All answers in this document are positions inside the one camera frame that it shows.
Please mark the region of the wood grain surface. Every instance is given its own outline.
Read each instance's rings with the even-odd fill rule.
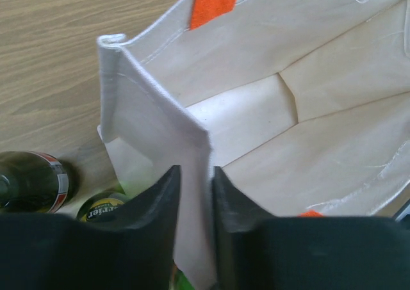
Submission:
[[[135,36],[175,1],[0,0],[0,151],[37,150],[72,161],[84,175],[74,203],[114,185],[97,133],[95,39]]]

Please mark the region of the wooden table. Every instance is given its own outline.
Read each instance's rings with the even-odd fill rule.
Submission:
[[[97,133],[95,39],[135,36],[175,1],[0,0],[0,151],[37,150],[74,162],[84,174],[77,199],[114,185]]]

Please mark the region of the bottle label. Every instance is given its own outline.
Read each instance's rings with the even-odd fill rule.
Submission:
[[[91,222],[104,213],[114,211],[116,208],[124,205],[124,202],[116,198],[103,198],[94,202],[88,212],[80,219],[82,222]]]
[[[32,152],[31,154],[35,154],[36,156],[42,157],[46,160],[51,168],[54,170],[54,173],[57,175],[58,179],[58,194],[54,204],[51,208],[47,211],[48,213],[54,213],[63,205],[64,201],[67,199],[67,195],[69,192],[69,176],[65,172],[63,165],[55,158],[50,156],[49,154],[43,154],[42,152]]]

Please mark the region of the white canvas bag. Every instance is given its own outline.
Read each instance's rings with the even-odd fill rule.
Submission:
[[[179,0],[98,38],[101,138],[135,195],[179,164],[175,261],[215,282],[212,166],[273,214],[374,214],[410,180],[410,0]]]

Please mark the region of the perrier bottle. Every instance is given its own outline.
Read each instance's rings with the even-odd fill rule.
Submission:
[[[109,189],[89,198],[78,211],[77,219],[82,222],[92,222],[100,215],[124,205],[128,200],[121,187]]]
[[[0,153],[0,212],[56,212],[78,188],[67,162],[39,152]]]

